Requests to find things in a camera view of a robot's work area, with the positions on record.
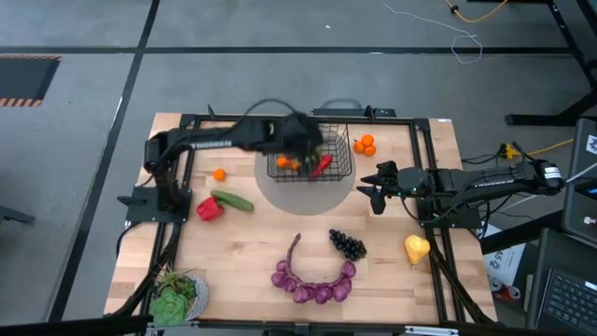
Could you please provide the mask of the black desk leg frame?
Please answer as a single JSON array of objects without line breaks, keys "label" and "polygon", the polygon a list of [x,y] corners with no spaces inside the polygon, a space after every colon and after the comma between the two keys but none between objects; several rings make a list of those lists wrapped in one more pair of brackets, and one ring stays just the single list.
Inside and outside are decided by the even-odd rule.
[{"label": "black desk leg frame", "polygon": [[514,48],[513,54],[540,54],[540,55],[559,55],[569,54],[576,61],[580,67],[584,77],[589,83],[590,91],[574,102],[562,112],[555,115],[531,115],[531,114],[508,114],[505,116],[505,122],[510,126],[549,126],[549,127],[572,127],[579,119],[589,119],[597,122],[596,116],[588,116],[587,113],[597,108],[597,77],[592,73],[593,69],[597,69],[597,59],[587,61],[583,52],[579,48],[572,32],[569,29],[564,17],[561,14],[560,8],[555,4],[554,0],[533,0],[538,4],[545,4],[566,44],[562,48],[552,47],[521,47]]}]

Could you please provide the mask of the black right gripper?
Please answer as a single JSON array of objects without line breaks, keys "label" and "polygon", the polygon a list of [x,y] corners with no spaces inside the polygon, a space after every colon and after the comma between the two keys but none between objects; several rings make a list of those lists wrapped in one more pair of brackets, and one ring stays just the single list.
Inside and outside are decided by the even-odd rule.
[{"label": "black right gripper", "polygon": [[432,192],[431,178],[428,172],[418,167],[398,169],[394,161],[380,164],[380,171],[360,178],[363,183],[382,185],[359,186],[356,189],[369,197],[369,204],[374,215],[381,215],[386,207],[386,196],[415,198],[429,196]]}]

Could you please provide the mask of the grey laptop with stickers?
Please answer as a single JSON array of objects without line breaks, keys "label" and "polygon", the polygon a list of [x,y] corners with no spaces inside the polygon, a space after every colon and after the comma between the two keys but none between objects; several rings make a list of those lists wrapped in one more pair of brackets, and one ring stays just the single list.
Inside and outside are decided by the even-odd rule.
[{"label": "grey laptop with stickers", "polygon": [[597,121],[579,119],[564,196],[562,227],[597,245]]}]

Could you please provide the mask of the black laptop keyboard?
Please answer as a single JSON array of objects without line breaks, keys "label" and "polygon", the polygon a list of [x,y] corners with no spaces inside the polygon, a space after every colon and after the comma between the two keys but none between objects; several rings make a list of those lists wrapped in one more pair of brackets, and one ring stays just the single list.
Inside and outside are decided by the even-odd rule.
[{"label": "black laptop keyboard", "polygon": [[565,336],[597,336],[597,248],[541,231],[526,325]]}]

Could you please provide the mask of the red bell pepper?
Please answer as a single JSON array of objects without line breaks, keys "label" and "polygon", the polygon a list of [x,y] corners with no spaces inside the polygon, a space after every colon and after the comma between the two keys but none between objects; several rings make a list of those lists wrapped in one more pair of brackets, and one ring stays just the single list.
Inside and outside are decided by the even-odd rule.
[{"label": "red bell pepper", "polygon": [[224,208],[216,197],[211,196],[197,206],[196,213],[202,221],[211,221],[222,216]]}]

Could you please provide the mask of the long red pepper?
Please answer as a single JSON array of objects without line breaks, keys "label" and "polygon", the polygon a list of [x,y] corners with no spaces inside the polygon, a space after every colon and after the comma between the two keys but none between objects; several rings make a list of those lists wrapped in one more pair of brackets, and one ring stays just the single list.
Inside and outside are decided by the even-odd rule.
[{"label": "long red pepper", "polygon": [[324,172],[324,170],[331,164],[332,161],[333,161],[333,156],[331,154],[323,155],[319,159],[315,168],[312,170],[311,177],[317,177],[317,176],[321,175]]}]

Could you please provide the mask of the succulent plant in white pot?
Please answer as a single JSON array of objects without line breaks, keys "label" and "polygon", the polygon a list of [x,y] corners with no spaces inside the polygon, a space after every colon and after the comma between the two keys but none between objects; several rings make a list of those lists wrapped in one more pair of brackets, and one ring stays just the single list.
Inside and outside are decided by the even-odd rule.
[{"label": "succulent plant in white pot", "polygon": [[153,286],[149,314],[159,327],[188,322],[207,307],[209,289],[205,281],[189,271],[162,270]]}]

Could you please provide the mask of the green cucumber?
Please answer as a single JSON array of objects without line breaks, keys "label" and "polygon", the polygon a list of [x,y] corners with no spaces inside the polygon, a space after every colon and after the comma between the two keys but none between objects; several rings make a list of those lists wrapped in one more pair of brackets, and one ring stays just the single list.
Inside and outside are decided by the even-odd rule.
[{"label": "green cucumber", "polygon": [[233,193],[229,193],[226,191],[222,191],[222,190],[217,190],[214,189],[210,192],[210,194],[215,197],[218,201],[220,201],[221,203],[227,204],[231,207],[234,207],[238,210],[244,211],[244,212],[253,212],[254,211],[254,205],[247,201],[245,198],[238,196],[236,194]]}]

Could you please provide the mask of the yellow pear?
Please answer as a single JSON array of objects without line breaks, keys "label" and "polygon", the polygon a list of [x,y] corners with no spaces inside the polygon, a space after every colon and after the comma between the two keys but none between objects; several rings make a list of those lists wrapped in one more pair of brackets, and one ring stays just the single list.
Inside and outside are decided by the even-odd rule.
[{"label": "yellow pear", "polygon": [[404,245],[411,265],[418,264],[431,249],[429,241],[417,235],[408,236]]}]

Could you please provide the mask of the black hazard striped floor mat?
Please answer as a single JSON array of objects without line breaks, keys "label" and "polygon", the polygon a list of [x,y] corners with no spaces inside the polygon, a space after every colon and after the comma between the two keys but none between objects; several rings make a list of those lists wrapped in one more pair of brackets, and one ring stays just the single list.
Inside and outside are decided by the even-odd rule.
[{"label": "black hazard striped floor mat", "polygon": [[43,103],[61,56],[0,54],[0,107]]}]

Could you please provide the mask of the red drink can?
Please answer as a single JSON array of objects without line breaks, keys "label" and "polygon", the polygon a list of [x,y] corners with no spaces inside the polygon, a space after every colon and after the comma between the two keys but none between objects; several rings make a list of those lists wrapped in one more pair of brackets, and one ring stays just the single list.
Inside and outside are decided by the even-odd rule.
[{"label": "red drink can", "polygon": [[489,285],[492,294],[502,301],[517,301],[521,298],[521,292],[518,288],[508,286],[495,277],[489,278]]}]

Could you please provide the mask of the black chair leg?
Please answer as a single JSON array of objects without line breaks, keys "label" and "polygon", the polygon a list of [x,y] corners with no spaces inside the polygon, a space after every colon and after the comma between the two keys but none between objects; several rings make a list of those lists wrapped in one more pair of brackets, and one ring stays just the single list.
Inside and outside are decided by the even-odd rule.
[{"label": "black chair leg", "polygon": [[23,224],[32,224],[35,220],[35,217],[27,215],[15,209],[0,205],[0,222],[6,220],[18,221]]}]

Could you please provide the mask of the grey round placemat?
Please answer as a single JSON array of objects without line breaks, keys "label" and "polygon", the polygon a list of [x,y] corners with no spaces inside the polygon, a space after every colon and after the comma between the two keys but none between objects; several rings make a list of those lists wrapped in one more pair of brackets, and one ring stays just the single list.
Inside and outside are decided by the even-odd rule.
[{"label": "grey round placemat", "polygon": [[350,153],[350,173],[340,181],[275,182],[267,175],[267,157],[256,154],[254,175],[262,195],[275,207],[294,215],[314,216],[342,203],[356,179],[355,158]]}]

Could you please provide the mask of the black grape bunch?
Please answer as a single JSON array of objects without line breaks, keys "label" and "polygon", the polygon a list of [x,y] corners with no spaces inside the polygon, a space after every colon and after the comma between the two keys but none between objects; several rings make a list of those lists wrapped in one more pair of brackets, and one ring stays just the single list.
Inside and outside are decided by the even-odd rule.
[{"label": "black grape bunch", "polygon": [[346,235],[342,231],[330,229],[329,239],[335,248],[350,261],[359,261],[367,255],[367,249],[361,240]]}]

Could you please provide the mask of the black aluminium table frame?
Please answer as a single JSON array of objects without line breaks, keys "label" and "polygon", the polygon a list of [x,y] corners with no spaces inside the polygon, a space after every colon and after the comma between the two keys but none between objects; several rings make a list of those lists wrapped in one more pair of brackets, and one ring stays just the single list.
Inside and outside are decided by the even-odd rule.
[{"label": "black aluminium table frame", "polygon": [[[236,193],[255,206],[251,214],[230,209],[207,223],[191,214],[181,226],[176,267],[201,276],[209,289],[196,327],[224,329],[292,329],[297,333],[401,332],[405,326],[435,326],[441,319],[469,321],[443,274],[429,259],[411,265],[404,246],[423,228],[410,217],[412,201],[388,202],[374,215],[368,198],[356,188],[360,178],[382,161],[399,167],[460,164],[452,123],[447,119],[357,119],[347,121],[351,139],[374,137],[375,155],[354,155],[356,179],[347,198],[320,215],[293,215],[262,195],[254,175],[256,153],[235,148],[201,150],[183,158],[178,174],[187,179],[194,203],[212,189]],[[222,169],[224,181],[213,178]],[[295,304],[289,293],[271,283],[276,262],[297,233],[293,264],[298,274],[322,281],[340,271],[341,258],[327,237],[340,228],[360,238],[368,251],[356,265],[353,289],[343,302]]]}]

